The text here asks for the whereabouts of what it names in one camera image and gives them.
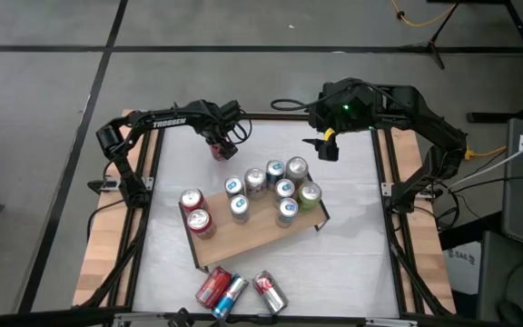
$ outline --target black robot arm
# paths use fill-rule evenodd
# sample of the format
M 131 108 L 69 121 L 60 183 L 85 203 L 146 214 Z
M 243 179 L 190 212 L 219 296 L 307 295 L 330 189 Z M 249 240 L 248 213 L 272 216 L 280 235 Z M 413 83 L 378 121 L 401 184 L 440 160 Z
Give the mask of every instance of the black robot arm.
M 236 152 L 235 143 L 228 133 L 233 131 L 240 119 L 242 109 L 237 101 L 231 101 L 221 107 L 204 100 L 194 101 L 184 107 L 148 112 L 133 111 L 126 116 L 114 118 L 102 126 L 96 137 L 106 158 L 114 163 L 121 182 L 118 186 L 128 207 L 142 208 L 148 204 L 149 195 L 142 178 L 134 173 L 128 162 L 128 152 L 144 133 L 153 129 L 191 126 L 197 134 L 205 137 L 218 160 L 229 159 Z M 130 132 L 123 137 L 120 128 L 130 127 Z
M 432 181 L 456 175 L 466 151 L 466 134 L 431 112 L 412 86 L 375 85 L 347 78 L 324 84 L 319 101 L 307 111 L 309 124 L 325 133 L 325 140 L 304 142 L 314 144 L 323 160 L 338 160 L 336 135 L 348 132 L 396 127 L 413 130 L 434 144 L 417 172 L 405 182 L 394 181 L 391 208 L 398 213 L 412 213 L 415 196 Z

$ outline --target white table surface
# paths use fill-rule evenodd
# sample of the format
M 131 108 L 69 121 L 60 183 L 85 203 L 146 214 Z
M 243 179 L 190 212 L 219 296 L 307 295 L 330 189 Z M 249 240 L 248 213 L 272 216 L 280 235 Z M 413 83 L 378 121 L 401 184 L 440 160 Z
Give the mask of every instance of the white table surface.
M 302 138 L 320 138 L 305 122 L 254 121 L 252 137 L 229 161 L 212 159 L 191 127 L 167 129 L 136 285 L 136 312 L 208 312 L 194 299 L 206 275 L 195 269 L 179 213 L 180 193 L 198 187 L 205 196 L 223 192 L 229 175 L 243 176 L 270 159 L 299 155 L 310 166 L 331 219 L 219 262 L 250 280 L 269 271 L 290 300 L 281 315 L 397 318 L 372 140 L 369 132 L 337 137 L 340 160 L 320 161 Z M 232 313 L 267 314 L 251 286 Z

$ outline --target soda can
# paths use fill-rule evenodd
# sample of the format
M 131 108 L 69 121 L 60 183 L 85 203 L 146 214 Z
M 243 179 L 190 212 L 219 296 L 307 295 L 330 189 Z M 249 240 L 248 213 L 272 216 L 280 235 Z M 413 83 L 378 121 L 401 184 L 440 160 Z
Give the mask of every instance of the soda can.
M 298 191 L 298 203 L 300 213 L 310 212 L 320 203 L 322 198 L 321 188 L 314 182 L 304 183 Z
M 269 272 L 260 272 L 252 281 L 255 291 L 261 296 L 271 314 L 280 312 L 288 305 L 288 298 Z
M 212 314 L 217 319 L 224 320 L 229 315 L 229 312 L 232 310 L 233 305 L 237 301 L 237 298 L 245 290 L 249 284 L 237 273 L 233 275 L 232 284 L 229 286 L 229 289 L 223 297 L 219 300 L 219 303 L 215 306 L 215 309 L 212 310 Z
M 233 196 L 241 194 L 243 195 L 243 184 L 237 176 L 231 176 L 225 180 L 225 192 L 227 193 L 227 198 L 231 199 Z
M 229 210 L 236 223 L 245 223 L 250 219 L 250 202 L 243 195 L 235 195 L 229 201 Z
M 215 224 L 211 216 L 202 209 L 193 210 L 187 216 L 187 226 L 200 239 L 206 240 L 215 234 Z
M 232 281 L 232 275 L 221 266 L 215 267 L 195 294 L 197 302 L 206 309 L 212 309 Z
M 268 190 L 273 190 L 276 183 L 283 178 L 284 166 L 280 160 L 270 160 L 265 169 L 265 178 L 268 180 Z
M 252 168 L 245 172 L 245 195 L 252 200 L 259 200 L 265 195 L 267 180 L 265 172 L 261 169 Z
M 181 207 L 185 211 L 185 216 L 187 216 L 191 211 L 197 209 L 207 210 L 207 203 L 205 202 L 205 197 L 203 193 L 198 189 L 188 189 L 184 190 L 181 193 L 181 198 L 179 199 Z
M 280 227 L 290 227 L 291 222 L 296 218 L 298 213 L 298 203 L 294 199 L 286 198 L 281 200 L 280 207 L 278 208 L 280 213 L 276 217 L 276 223 Z
M 308 163 L 301 157 L 293 157 L 286 163 L 286 175 L 284 178 L 291 180 L 296 188 L 306 182 L 308 175 Z
M 276 196 L 273 200 L 273 206 L 280 208 L 281 200 L 292 197 L 295 190 L 296 188 L 294 187 L 294 183 L 292 183 L 291 180 L 282 179 L 277 182 L 275 190 Z

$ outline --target wooden tray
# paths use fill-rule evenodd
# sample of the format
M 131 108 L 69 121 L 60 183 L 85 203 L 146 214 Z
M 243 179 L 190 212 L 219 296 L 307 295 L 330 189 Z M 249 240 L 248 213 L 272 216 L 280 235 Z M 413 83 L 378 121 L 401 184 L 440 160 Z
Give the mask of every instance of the wooden tray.
M 324 203 L 321 201 L 321 205 L 317 205 L 311 212 L 298 214 L 290 227 L 281 228 L 275 222 L 278 209 L 273 206 L 274 196 L 275 193 L 268 190 L 262 199 L 250 200 L 250 219 L 244 224 L 233 221 L 229 211 L 229 199 L 225 192 L 205 197 L 209 206 L 208 212 L 217 226 L 215 235 L 208 240 L 202 240 L 191 233 L 187 226 L 184 210 L 179 203 L 195 268 L 205 268 L 206 270 L 206 266 L 209 264 L 303 231 L 311 226 L 314 226 L 318 232 L 330 219 Z

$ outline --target gray floor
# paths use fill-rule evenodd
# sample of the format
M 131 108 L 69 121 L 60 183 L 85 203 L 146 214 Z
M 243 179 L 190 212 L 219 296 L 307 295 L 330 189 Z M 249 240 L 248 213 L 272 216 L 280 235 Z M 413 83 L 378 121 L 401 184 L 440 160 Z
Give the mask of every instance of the gray floor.
M 398 3 L 418 22 L 448 7 L 424 0 Z M 0 0 L 0 45 L 104 45 L 117 6 L 115 0 Z M 523 2 L 517 8 L 523 18 Z M 116 43 L 394 46 L 424 41 L 437 27 L 407 27 L 394 15 L 390 0 L 131 0 Z M 517 46 L 521 40 L 504 7 L 462 5 L 438 44 Z M 6 204 L 0 213 L 0 313 L 15 309 L 99 59 L 100 54 L 0 54 L 0 202 Z M 35 310 L 71 304 L 86 219 L 97 202 L 85 185 L 99 178 L 105 164 L 94 132 L 123 109 L 235 98 L 248 111 L 268 111 L 273 98 L 310 101 L 322 83 L 354 76 L 418 87 L 433 111 L 469 133 L 477 152 L 503 145 L 505 126 L 467 124 L 464 113 L 512 113 L 523 107 L 523 57 L 460 54 L 444 60 L 442 72 L 431 58 L 414 54 L 113 54 Z M 428 146 L 420 144 L 422 150 Z M 484 162 L 464 163 L 460 171 Z M 487 193 L 499 194 L 501 186 L 466 193 L 479 214 L 500 206 Z M 441 199 L 435 210 L 450 206 Z M 467 211 L 460 218 L 470 219 Z

